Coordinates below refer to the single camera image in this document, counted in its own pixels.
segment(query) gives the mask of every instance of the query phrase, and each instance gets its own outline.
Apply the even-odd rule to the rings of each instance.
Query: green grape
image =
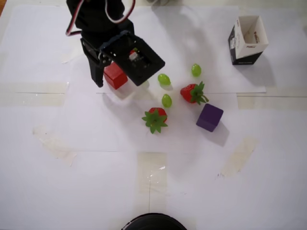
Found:
[[[194,77],[198,77],[201,74],[201,67],[198,64],[192,66],[192,74]]]
[[[162,105],[165,108],[169,108],[172,106],[172,99],[168,94],[164,94],[162,97]]]
[[[158,81],[160,82],[161,85],[170,85],[171,84],[171,80],[169,79],[169,77],[166,74],[159,74],[158,76]]]

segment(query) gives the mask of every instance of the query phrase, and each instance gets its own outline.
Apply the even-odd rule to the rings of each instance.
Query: white table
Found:
[[[166,3],[238,5],[242,14],[249,7],[294,8],[307,28],[305,0],[161,2]],[[62,6],[65,1],[8,0],[0,38],[20,4]],[[150,4],[138,0],[137,5]],[[0,229],[116,230],[146,212],[171,215],[187,229],[307,227],[307,123],[302,123],[307,88],[266,86],[266,93],[238,93],[239,110],[228,108],[220,128],[212,135],[204,133],[212,142],[208,149],[176,154],[67,146],[49,133],[66,95],[33,99],[36,95],[27,92],[33,85],[18,87],[24,93],[0,98]],[[61,87],[53,85],[52,90]],[[221,176],[236,147],[250,135],[261,141],[253,142],[255,151],[243,156],[248,160],[241,172]],[[65,162],[75,154],[69,167]]]

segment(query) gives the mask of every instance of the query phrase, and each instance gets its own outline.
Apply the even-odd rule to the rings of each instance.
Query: strawberry leaves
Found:
[[[167,124],[164,123],[166,119],[167,116],[160,116],[157,109],[153,113],[145,112],[145,117],[142,117],[142,120],[146,121],[145,125],[150,128],[151,133],[156,130],[161,133],[161,127],[167,127]]]
[[[191,102],[196,102],[197,104],[201,104],[201,102],[203,103],[207,103],[209,101],[209,99],[203,95],[203,89],[205,87],[205,84],[203,82],[201,82],[199,85],[195,85],[194,89],[192,89],[190,91],[191,93]]]

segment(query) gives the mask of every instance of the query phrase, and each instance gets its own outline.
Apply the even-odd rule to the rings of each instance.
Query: black round object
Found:
[[[187,230],[172,217],[160,213],[148,213],[130,221],[122,230]]]

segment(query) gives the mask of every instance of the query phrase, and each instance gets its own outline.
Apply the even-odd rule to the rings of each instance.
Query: masking tape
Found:
[[[50,134],[46,127],[38,126],[33,128],[33,135],[55,158],[62,159],[69,166],[72,165],[73,159],[77,154],[72,153],[61,140]]]
[[[51,106],[64,105],[65,94],[0,93],[0,106]]]
[[[138,153],[138,195],[136,197],[136,214],[147,207],[146,212],[153,210],[165,213],[167,165],[166,154],[158,152]]]
[[[307,87],[265,87],[266,92],[237,93],[237,96],[307,97]]]
[[[229,177],[241,171],[250,158],[257,143],[258,140],[255,138],[244,138],[243,141],[236,147],[234,153],[226,161],[220,175]]]
[[[307,110],[306,97],[246,97],[238,96],[239,109]]]
[[[42,82],[42,83],[0,83],[0,92],[17,93],[65,93],[68,82]]]

